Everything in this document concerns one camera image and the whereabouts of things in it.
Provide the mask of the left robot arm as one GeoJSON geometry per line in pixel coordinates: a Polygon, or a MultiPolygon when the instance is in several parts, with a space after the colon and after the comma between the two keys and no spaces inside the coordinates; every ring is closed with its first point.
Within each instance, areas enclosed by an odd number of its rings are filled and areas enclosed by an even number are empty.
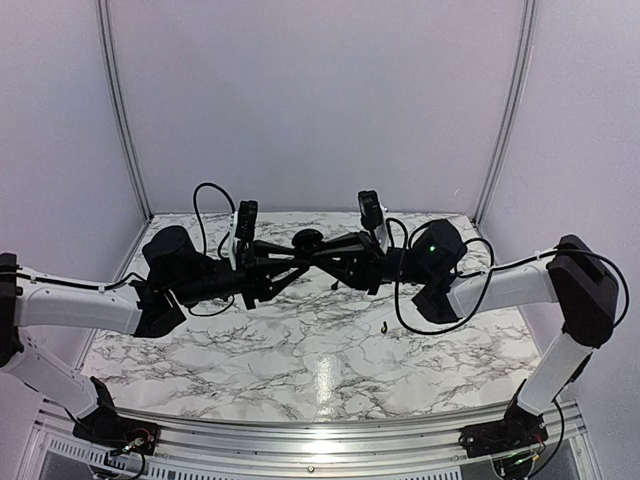
{"type": "Polygon", "coordinates": [[[20,335],[32,326],[96,328],[137,338],[160,338],[184,322],[182,312],[204,300],[241,294],[248,307],[273,299],[309,264],[287,248],[277,258],[249,255],[244,262],[215,260],[196,251],[187,230],[174,225],[144,246],[146,278],[116,284],[83,284],[18,266],[1,256],[1,370],[63,406],[106,445],[127,430],[108,388],[74,372],[65,362],[20,335]]]}

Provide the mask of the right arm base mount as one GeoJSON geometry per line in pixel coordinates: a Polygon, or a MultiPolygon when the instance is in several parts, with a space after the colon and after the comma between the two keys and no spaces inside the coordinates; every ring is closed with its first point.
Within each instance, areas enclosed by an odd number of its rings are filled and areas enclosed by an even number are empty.
{"type": "Polygon", "coordinates": [[[500,420],[468,425],[460,430],[459,445],[469,458],[494,455],[544,443],[548,432],[543,415],[535,416],[518,404],[522,382],[500,420]]]}

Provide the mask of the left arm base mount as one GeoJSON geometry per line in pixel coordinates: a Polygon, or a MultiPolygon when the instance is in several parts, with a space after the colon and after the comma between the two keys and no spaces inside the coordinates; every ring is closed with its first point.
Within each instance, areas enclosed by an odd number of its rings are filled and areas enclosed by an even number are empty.
{"type": "Polygon", "coordinates": [[[133,444],[134,452],[152,455],[160,426],[120,415],[107,386],[93,376],[90,381],[97,393],[97,408],[84,417],[69,414],[75,424],[73,435],[120,451],[133,444]]]}

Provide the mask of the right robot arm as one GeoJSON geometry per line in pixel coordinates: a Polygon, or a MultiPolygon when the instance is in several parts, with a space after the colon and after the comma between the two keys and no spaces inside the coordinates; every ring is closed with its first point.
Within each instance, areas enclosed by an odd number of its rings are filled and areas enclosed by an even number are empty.
{"type": "Polygon", "coordinates": [[[628,311],[618,305],[630,299],[626,279],[615,263],[575,235],[521,260],[461,273],[457,266],[469,244],[454,225],[433,220],[418,234],[405,236],[397,247],[384,246],[372,233],[349,233],[332,240],[315,233],[308,249],[316,267],[353,289],[375,294],[384,283],[419,286],[411,301],[433,327],[405,328],[424,337],[451,333],[484,312],[557,304],[563,315],[561,331],[495,428],[496,440],[515,448],[533,433],[546,408],[592,354],[613,336],[628,311]]]}

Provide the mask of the black round charging case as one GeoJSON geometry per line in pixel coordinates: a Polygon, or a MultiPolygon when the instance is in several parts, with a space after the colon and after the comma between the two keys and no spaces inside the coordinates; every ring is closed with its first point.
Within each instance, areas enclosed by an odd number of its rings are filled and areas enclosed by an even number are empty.
{"type": "Polygon", "coordinates": [[[297,260],[309,260],[322,246],[323,234],[316,229],[303,229],[297,232],[292,240],[294,258],[297,260]]]}

